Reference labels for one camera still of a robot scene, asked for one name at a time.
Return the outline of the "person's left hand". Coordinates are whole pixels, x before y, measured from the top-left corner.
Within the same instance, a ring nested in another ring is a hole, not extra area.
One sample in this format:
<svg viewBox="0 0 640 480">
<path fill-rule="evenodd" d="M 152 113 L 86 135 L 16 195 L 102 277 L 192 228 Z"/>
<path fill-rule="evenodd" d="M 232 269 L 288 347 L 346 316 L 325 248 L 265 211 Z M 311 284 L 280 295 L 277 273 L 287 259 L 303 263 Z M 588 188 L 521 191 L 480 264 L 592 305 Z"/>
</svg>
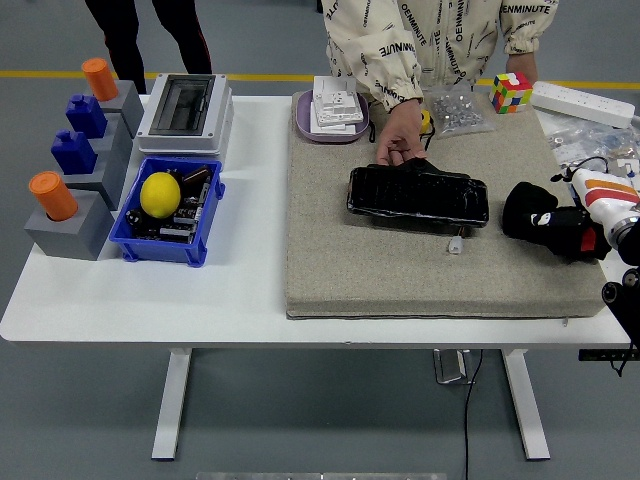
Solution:
<svg viewBox="0 0 640 480">
<path fill-rule="evenodd" d="M 522 73 L 531 85 L 539 78 L 534 52 L 510 55 L 505 70 L 507 73 Z"/>
</svg>

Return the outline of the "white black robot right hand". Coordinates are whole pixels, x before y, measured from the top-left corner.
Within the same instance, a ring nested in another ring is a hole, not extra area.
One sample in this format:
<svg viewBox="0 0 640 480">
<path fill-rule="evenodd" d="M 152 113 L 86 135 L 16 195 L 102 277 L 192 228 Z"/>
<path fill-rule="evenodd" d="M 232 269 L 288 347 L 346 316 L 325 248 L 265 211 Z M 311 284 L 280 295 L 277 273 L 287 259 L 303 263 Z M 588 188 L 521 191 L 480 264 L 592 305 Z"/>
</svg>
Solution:
<svg viewBox="0 0 640 480">
<path fill-rule="evenodd" d="M 571 184 L 576 205 L 527 216 L 548 248 L 570 258 L 604 258 L 613 249 L 622 261 L 639 264 L 639 193 L 631 181 L 584 168 L 552 178 Z"/>
</svg>

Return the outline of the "person's right hand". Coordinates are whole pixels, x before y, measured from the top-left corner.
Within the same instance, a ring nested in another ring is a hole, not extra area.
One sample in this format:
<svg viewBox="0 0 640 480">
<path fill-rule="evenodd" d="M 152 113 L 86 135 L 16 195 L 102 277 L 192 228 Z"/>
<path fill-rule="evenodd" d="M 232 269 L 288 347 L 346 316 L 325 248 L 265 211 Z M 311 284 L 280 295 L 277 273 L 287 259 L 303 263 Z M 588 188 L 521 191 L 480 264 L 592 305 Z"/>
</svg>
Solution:
<svg viewBox="0 0 640 480">
<path fill-rule="evenodd" d="M 379 135 L 376 163 L 399 166 L 414 158 L 426 158 L 420 140 L 422 128 L 421 103 L 411 99 L 396 105 Z"/>
</svg>

